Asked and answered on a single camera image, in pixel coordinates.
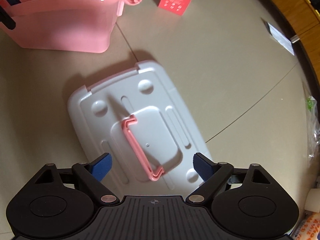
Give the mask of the pink plastic storage bin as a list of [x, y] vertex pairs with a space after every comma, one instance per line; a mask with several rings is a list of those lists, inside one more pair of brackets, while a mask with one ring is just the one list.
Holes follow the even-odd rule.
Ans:
[[16, 22], [13, 30], [1, 24], [20, 47], [105, 52], [124, 5], [142, 0], [20, 0], [9, 8]]

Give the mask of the white bin lid pink handle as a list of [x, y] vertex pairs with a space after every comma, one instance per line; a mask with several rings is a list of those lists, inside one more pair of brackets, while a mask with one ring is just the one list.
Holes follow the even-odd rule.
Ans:
[[155, 61], [76, 90], [68, 112], [89, 161], [104, 153], [101, 182], [124, 196], [187, 197], [202, 184], [196, 153], [210, 153], [177, 88]]

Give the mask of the white orange bag at right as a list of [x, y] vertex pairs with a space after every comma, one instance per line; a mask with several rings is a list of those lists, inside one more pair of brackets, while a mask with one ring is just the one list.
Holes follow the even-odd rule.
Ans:
[[294, 240], [319, 240], [320, 213], [312, 213], [302, 220], [299, 227], [291, 234]]

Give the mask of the clear plastic bag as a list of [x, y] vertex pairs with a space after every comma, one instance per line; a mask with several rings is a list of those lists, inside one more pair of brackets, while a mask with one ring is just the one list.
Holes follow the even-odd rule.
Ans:
[[308, 167], [319, 155], [319, 118], [317, 100], [312, 96], [308, 85], [302, 81], [306, 106], [306, 131], [308, 140]]

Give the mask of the white paper sheet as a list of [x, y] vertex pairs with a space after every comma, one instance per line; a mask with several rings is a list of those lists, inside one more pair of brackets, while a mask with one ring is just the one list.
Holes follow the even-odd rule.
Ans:
[[288, 39], [281, 31], [279, 31], [272, 24], [261, 18], [264, 26], [266, 27], [268, 33], [271, 37], [280, 44], [285, 50], [287, 50], [291, 55], [295, 56], [295, 51], [290, 39]]

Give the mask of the wooden cabinet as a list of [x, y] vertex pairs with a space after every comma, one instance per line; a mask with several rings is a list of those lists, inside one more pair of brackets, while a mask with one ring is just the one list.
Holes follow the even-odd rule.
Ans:
[[319, 78], [319, 12], [308, 0], [270, 0], [298, 36]]

